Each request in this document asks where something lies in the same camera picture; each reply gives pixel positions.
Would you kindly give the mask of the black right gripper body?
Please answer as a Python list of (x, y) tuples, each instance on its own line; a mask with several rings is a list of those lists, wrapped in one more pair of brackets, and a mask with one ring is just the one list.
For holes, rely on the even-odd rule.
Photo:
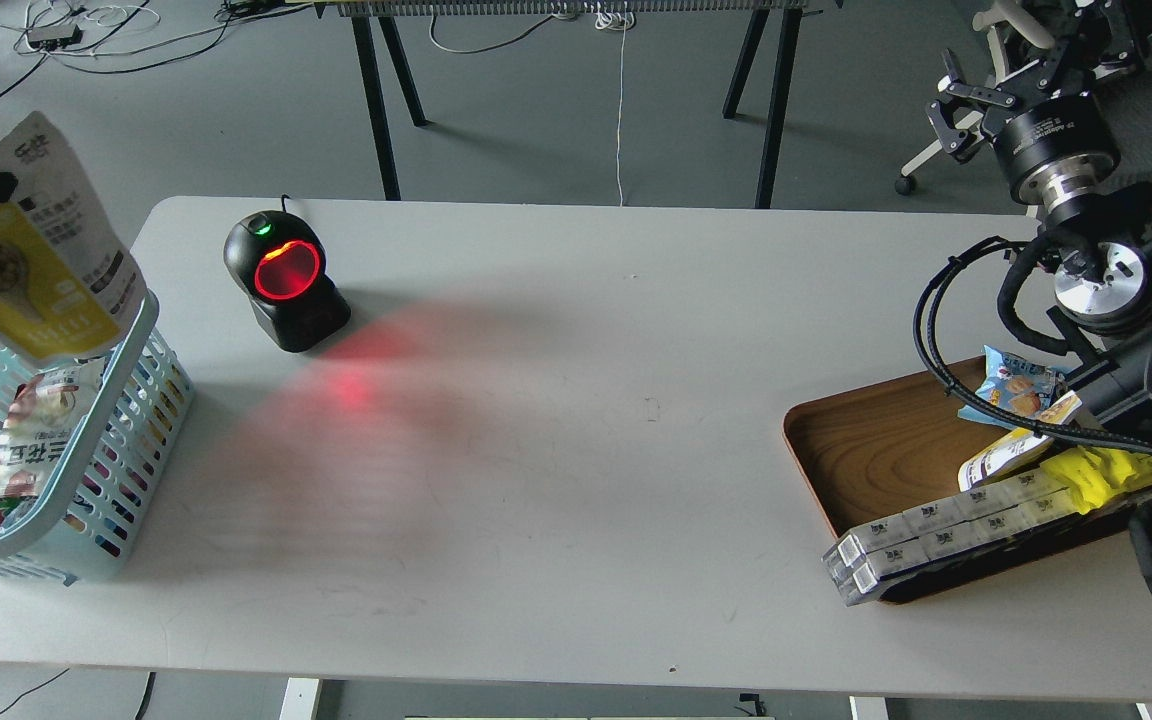
[(1000, 74), (987, 88), (1020, 96), (1021, 109), (1005, 118), (988, 111), (979, 129), (995, 156), (1011, 200), (1058, 209), (1091, 192), (1121, 161), (1111, 128), (1092, 94), (1096, 83), (1138, 70), (1142, 32), (1126, 1), (1074, 1), (1071, 28), (1053, 35), (1018, 1), (993, 1), (973, 18), (986, 29), (991, 54), (1006, 58), (998, 26), (1011, 26), (1037, 56)]

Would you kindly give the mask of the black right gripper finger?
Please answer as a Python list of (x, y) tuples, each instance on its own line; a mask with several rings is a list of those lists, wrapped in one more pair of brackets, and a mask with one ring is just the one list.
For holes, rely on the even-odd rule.
[(977, 154), (984, 137), (992, 136), (992, 131), (979, 129), (988, 111), (1000, 109), (1005, 118), (1014, 118), (1021, 109), (1020, 96), (967, 82), (952, 50), (943, 50), (941, 59), (945, 73), (925, 113), (941, 149), (963, 164)]

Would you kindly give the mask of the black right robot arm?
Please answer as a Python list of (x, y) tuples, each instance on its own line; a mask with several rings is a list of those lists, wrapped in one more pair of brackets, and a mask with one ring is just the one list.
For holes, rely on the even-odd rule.
[[(957, 59), (929, 104), (937, 141), (965, 162), (991, 147), (1011, 200), (1043, 211), (1025, 243), (992, 237), (948, 260), (916, 301), (914, 342), (948, 395), (1006, 424), (1092, 448), (1152, 456), (1152, 1), (993, 1), (992, 85)], [(1079, 361), (1071, 388), (1093, 427), (1061, 429), (973, 396), (937, 346), (937, 314), (975, 260), (1011, 252), (996, 314), (1011, 338)], [(1152, 500), (1128, 520), (1152, 596)]]

